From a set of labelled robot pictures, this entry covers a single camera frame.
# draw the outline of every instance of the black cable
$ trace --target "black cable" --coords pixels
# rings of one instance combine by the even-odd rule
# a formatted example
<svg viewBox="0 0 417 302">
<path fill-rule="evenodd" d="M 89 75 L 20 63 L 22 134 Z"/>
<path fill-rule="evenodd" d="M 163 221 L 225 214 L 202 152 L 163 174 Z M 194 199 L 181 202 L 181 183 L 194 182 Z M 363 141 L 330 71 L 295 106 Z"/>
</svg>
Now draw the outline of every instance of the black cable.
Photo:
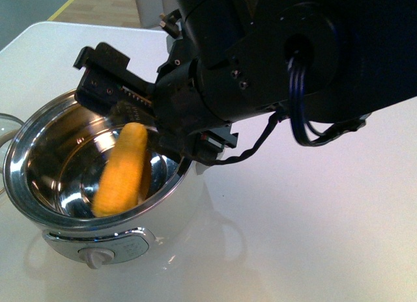
<svg viewBox="0 0 417 302">
<path fill-rule="evenodd" d="M 227 165 L 232 163 L 238 163 L 241 161 L 244 161 L 250 157 L 252 157 L 256 151 L 262 146 L 262 144 L 266 141 L 268 136 L 272 133 L 274 128 L 276 127 L 276 124 L 281 122 L 283 120 L 282 117 L 282 111 L 278 110 L 275 111 L 268 119 L 268 124 L 266 125 L 265 129 L 263 130 L 261 136 L 259 136 L 258 140 L 255 142 L 252 148 L 247 149 L 241 153 L 239 156 L 232 156 L 224 160 L 213 160 L 213 161 L 207 161 L 201 158 L 192 158 L 204 165 L 207 165 L 209 167 L 213 165 Z"/>
<path fill-rule="evenodd" d="M 357 131 L 366 124 L 366 118 L 369 115 L 354 118 L 345 122 L 335 123 L 326 131 L 317 131 L 311 123 L 306 119 L 304 95 L 306 90 L 306 71 L 307 66 L 301 62 L 297 62 L 295 58 L 289 61 L 289 114 L 291 119 L 291 128 L 293 135 L 298 144 L 302 146 L 324 146 L 329 142 L 337 139 L 344 133 L 349 131 Z M 311 140 L 308 137 L 307 128 L 319 138 Z"/>
</svg>

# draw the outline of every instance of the white chair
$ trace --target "white chair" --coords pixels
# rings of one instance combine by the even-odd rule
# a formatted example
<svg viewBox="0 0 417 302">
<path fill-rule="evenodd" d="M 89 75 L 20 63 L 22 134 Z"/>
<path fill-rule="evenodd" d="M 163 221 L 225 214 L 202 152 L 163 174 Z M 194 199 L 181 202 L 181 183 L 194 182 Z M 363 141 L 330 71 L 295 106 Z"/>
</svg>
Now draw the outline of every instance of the white chair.
<svg viewBox="0 0 417 302">
<path fill-rule="evenodd" d="M 160 14 L 169 14 L 178 9 L 176 0 L 135 0 L 141 26 L 144 28 L 157 27 Z"/>
</svg>

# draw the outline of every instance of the screw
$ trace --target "screw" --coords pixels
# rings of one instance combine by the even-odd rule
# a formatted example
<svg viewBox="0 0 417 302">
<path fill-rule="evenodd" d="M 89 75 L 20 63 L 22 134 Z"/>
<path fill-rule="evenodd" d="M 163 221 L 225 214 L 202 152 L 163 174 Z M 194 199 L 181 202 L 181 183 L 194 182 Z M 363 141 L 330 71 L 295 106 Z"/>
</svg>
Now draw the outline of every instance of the screw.
<svg viewBox="0 0 417 302">
<path fill-rule="evenodd" d="M 239 82 L 239 87 L 242 90 L 245 90 L 249 87 L 249 82 L 248 81 L 240 81 Z"/>
<path fill-rule="evenodd" d="M 241 73 L 239 70 L 233 70 L 232 72 L 230 72 L 230 75 L 233 79 L 237 79 L 241 75 Z"/>
</svg>

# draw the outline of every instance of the wooden floor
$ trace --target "wooden floor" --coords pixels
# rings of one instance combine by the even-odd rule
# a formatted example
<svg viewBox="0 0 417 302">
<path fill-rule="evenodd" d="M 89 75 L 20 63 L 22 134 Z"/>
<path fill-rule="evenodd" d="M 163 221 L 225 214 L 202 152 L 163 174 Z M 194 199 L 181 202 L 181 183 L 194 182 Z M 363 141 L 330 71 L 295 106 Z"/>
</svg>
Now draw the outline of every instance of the wooden floor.
<svg viewBox="0 0 417 302">
<path fill-rule="evenodd" d="M 135 0 L 74 0 L 54 21 L 116 27 L 141 26 Z"/>
</svg>

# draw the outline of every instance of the knob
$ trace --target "knob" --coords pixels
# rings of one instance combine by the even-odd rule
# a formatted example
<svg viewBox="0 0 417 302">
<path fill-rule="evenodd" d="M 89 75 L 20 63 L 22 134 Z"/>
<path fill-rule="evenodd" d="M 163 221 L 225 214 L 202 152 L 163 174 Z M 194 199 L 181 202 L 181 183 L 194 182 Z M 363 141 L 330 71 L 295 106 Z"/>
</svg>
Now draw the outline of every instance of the knob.
<svg viewBox="0 0 417 302">
<path fill-rule="evenodd" d="M 105 248 L 84 248 L 78 251 L 78 256 L 91 269 L 99 269 L 102 264 L 107 264 L 115 257 L 115 253 Z"/>
</svg>

